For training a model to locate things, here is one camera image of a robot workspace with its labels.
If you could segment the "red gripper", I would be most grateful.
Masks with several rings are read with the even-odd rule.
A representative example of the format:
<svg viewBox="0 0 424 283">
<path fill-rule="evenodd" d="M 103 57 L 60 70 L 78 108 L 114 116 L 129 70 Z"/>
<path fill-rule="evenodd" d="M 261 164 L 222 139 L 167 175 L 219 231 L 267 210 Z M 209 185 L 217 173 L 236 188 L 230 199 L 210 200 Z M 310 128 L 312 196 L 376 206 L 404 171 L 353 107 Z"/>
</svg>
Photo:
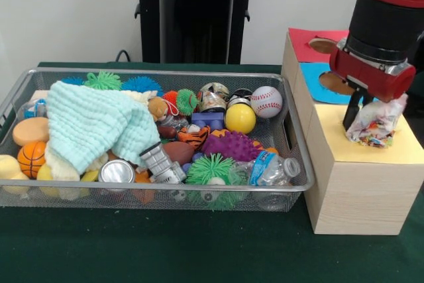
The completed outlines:
<svg viewBox="0 0 424 283">
<path fill-rule="evenodd" d="M 370 103 L 374 98 L 387 103 L 401 97 L 411 86 L 416 69 L 406 61 L 391 66 L 365 60 L 349 52 L 345 44 L 341 40 L 335 45 L 329 65 L 354 90 L 343 119 L 348 131 L 359 112 L 359 103 Z"/>
</svg>

